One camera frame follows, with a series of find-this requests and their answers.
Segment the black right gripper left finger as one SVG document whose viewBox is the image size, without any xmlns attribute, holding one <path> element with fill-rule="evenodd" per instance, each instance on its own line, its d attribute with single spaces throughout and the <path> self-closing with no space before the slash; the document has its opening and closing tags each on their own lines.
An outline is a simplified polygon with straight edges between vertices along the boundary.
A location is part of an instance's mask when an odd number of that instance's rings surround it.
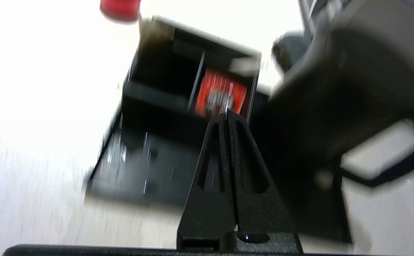
<svg viewBox="0 0 414 256">
<path fill-rule="evenodd" d="M 219 190 L 210 192 L 207 174 L 210 156 L 219 179 Z M 189 196 L 177 229 L 177 249 L 233 249 L 236 226 L 233 206 L 225 114 L 208 123 Z"/>
</svg>

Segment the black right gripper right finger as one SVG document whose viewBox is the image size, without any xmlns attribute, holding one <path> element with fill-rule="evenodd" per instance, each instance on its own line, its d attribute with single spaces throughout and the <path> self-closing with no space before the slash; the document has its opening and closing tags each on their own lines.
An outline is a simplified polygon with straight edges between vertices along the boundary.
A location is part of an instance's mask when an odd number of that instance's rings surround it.
<svg viewBox="0 0 414 256">
<path fill-rule="evenodd" d="M 241 115 L 228 112 L 232 183 L 238 228 L 242 232 L 296 232 L 262 158 L 248 124 Z"/>
</svg>

